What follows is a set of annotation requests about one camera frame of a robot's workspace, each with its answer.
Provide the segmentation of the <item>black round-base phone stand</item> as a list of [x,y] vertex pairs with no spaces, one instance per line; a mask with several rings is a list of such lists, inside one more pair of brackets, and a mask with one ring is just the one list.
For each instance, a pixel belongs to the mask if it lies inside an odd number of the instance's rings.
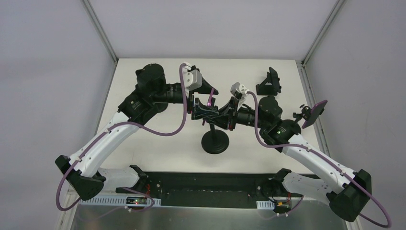
[[207,131],[201,139],[201,147],[206,153],[209,154],[220,154],[227,150],[229,147],[229,137],[228,135],[219,129],[216,129],[213,124],[209,124],[210,130]]

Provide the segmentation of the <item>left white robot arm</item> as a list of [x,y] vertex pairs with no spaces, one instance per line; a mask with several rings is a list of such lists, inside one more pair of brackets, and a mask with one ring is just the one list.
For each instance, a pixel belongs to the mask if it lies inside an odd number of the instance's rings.
[[147,122],[164,111],[167,104],[181,104],[182,115],[190,112],[188,100],[193,93],[217,95],[200,71],[189,63],[180,65],[180,82],[168,84],[163,67],[147,64],[136,72],[136,86],[118,106],[117,112],[101,132],[71,156],[59,156],[55,163],[83,201],[94,198],[103,190],[129,188],[140,194],[145,190],[143,172],[134,165],[123,169],[104,169],[104,161],[121,143]]

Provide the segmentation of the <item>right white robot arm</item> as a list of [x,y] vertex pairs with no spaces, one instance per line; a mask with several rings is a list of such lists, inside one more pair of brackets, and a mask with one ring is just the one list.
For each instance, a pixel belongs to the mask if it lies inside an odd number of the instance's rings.
[[301,134],[323,113],[327,100],[315,106],[303,105],[293,119],[282,119],[282,109],[274,96],[255,99],[255,107],[241,104],[242,95],[233,96],[230,103],[218,108],[213,102],[195,101],[193,113],[204,121],[223,129],[233,130],[237,124],[254,128],[259,143],[291,157],[316,175],[304,179],[299,174],[281,169],[272,179],[272,191],[277,196],[296,193],[311,197],[327,206],[341,219],[353,222],[372,198],[372,178],[365,170],[355,171],[331,159],[313,147]]

